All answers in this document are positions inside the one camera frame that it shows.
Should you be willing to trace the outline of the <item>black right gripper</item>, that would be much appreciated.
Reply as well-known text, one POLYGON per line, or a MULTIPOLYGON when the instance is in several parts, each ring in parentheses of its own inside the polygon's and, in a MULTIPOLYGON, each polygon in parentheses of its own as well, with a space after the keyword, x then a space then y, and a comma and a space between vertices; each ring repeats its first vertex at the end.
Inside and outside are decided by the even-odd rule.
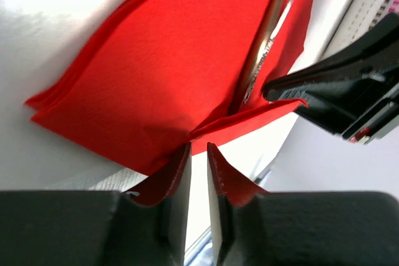
POLYGON ((398 14, 338 53, 265 83, 264 99, 303 99, 295 112, 333 135, 367 145, 398 127, 398 14))

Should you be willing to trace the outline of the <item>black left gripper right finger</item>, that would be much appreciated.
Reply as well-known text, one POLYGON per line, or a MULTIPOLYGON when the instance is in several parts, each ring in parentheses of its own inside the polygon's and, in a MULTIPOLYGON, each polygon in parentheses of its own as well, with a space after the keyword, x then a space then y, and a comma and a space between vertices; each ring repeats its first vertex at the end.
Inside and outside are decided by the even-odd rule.
POLYGON ((397 265, 398 201, 370 191, 268 192, 231 209, 217 265, 397 265))

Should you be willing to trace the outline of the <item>red paper napkin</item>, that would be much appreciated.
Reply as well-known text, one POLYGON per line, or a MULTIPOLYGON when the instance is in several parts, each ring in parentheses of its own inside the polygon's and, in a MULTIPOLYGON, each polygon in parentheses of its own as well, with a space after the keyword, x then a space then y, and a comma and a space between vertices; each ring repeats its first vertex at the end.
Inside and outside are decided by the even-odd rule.
POLYGON ((149 175, 184 143, 225 144, 293 112, 300 97, 268 102, 265 80, 304 50, 313 0, 294 0, 248 102, 228 108, 271 0, 126 0, 51 88, 26 102, 32 121, 149 175))

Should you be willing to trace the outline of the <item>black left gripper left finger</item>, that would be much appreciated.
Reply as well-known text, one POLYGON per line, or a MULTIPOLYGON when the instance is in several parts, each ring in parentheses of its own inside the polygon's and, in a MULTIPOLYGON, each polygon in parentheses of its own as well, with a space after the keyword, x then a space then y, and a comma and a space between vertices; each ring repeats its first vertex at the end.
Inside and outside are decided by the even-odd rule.
POLYGON ((183 265, 191 145, 127 192, 3 191, 2 265, 183 265))

